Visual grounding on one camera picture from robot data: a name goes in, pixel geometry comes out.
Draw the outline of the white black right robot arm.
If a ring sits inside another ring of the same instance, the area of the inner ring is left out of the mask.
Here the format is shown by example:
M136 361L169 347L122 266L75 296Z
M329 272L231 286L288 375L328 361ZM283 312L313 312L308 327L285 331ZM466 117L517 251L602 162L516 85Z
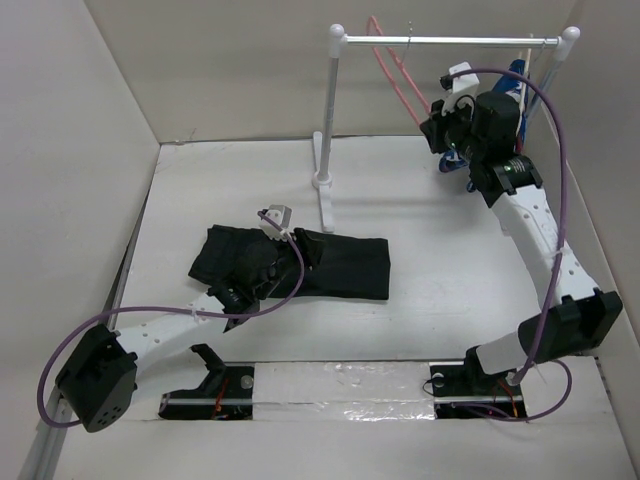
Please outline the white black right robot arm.
M599 347L622 311L580 266L550 212L534 163L515 150L519 107L504 93L436 101L420 126L434 153L454 151L514 242L534 284L540 314L511 334L467 350L462 381L483 394L528 359L541 364Z

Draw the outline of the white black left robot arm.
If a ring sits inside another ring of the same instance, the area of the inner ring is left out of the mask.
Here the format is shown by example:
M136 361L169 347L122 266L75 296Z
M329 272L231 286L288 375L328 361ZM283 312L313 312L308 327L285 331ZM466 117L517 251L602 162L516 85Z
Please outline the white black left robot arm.
M194 365L188 384L201 396L222 387L220 360L205 344L195 343L210 319L224 319L233 329L263 315L260 308L272 291L291 273L302 281L318 266L324 245L302 228L263 231L266 251L241 257L232 273L209 290L222 309L206 311L201 300L189 308L158 307L158 319L135 328L111 331L97 315L75 330L80 341L55 379L63 399L89 433L117 421L129 408L137 389L137 376L163 358L189 348L205 360Z

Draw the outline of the black denim trousers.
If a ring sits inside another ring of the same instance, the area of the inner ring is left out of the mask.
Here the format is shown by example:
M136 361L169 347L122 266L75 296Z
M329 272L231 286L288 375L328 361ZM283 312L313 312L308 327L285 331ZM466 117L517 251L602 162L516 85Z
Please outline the black denim trousers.
M391 260L389 242L384 238L354 238L310 231L324 250L319 264L305 273L296 295L386 301L389 299ZM249 261L251 253L279 254L293 262L293 271L270 294L286 297L296 284L299 264L292 248L283 241L269 239L259 229L214 225L196 256L189 276L214 287Z

